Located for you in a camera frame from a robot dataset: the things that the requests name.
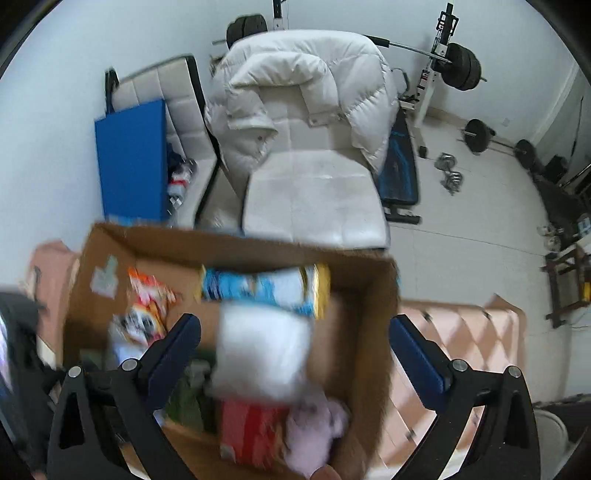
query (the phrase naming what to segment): white tile floor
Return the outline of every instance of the white tile floor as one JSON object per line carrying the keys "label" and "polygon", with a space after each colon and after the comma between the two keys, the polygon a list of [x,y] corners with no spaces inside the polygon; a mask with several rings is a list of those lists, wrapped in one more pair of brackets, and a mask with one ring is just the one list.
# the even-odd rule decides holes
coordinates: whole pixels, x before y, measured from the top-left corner
{"label": "white tile floor", "polygon": [[[570,356],[570,329],[552,330],[546,253],[538,225],[547,223],[541,199],[517,160],[499,150],[472,155],[459,130],[427,118],[428,159],[417,157],[421,225],[392,223],[390,254],[407,299],[483,305],[495,293],[528,317],[525,377],[533,400],[562,397]],[[433,160],[445,151],[464,175],[452,196]]]}

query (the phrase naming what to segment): white plastic bag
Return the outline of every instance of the white plastic bag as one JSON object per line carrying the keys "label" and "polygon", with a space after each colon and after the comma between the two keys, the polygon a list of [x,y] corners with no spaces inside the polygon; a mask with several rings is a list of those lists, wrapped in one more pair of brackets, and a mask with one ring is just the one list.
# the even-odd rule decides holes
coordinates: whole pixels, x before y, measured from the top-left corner
{"label": "white plastic bag", "polygon": [[305,383],[312,320],[277,307],[224,302],[212,395],[292,402]]}

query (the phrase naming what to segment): stuffed animal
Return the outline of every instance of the stuffed animal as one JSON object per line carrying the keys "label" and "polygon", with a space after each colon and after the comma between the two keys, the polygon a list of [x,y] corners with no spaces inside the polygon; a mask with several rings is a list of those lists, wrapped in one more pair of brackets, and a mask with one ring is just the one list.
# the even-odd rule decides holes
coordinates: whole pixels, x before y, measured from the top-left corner
{"label": "stuffed animal", "polygon": [[306,478],[325,465],[333,439],[344,435],[349,414],[340,402],[315,391],[295,405],[285,424],[283,457],[287,466]]}

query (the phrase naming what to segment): white puffer jacket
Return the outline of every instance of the white puffer jacket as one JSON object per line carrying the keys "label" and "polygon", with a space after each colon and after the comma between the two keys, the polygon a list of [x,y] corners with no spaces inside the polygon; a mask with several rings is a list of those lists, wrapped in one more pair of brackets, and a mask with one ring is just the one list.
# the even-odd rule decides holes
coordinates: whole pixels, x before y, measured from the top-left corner
{"label": "white puffer jacket", "polygon": [[311,126],[344,115],[352,146],[375,172],[382,167],[398,100],[391,69],[376,45],[349,32],[263,33],[236,42],[220,62],[204,114],[239,195],[277,134],[258,87],[294,85],[301,89]]}

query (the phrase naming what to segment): cardboard box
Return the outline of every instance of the cardboard box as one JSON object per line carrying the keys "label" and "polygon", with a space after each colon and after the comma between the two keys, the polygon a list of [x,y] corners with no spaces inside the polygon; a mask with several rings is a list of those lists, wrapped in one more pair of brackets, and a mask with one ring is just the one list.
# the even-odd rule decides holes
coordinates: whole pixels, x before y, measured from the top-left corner
{"label": "cardboard box", "polygon": [[[94,293],[91,281],[106,265],[113,267],[113,258],[116,279],[102,278],[107,291],[115,284],[110,298],[104,292]],[[330,464],[343,480],[360,480],[380,440],[389,396],[388,325],[398,306],[396,267],[389,258],[198,231],[97,224],[80,257],[72,289],[64,328],[64,364],[70,367],[78,362],[81,349],[106,347],[113,314],[123,313],[128,305],[128,267],[154,274],[178,290],[183,299],[169,313],[168,327],[182,313],[193,313],[202,323],[201,346],[214,348],[219,304],[198,303],[193,297],[202,264],[254,273],[315,262],[329,266],[332,290],[325,318],[314,324],[307,374],[351,410],[348,432],[333,446]],[[214,437],[174,424],[163,430],[200,480],[298,478],[291,472],[260,472],[225,462]]]}

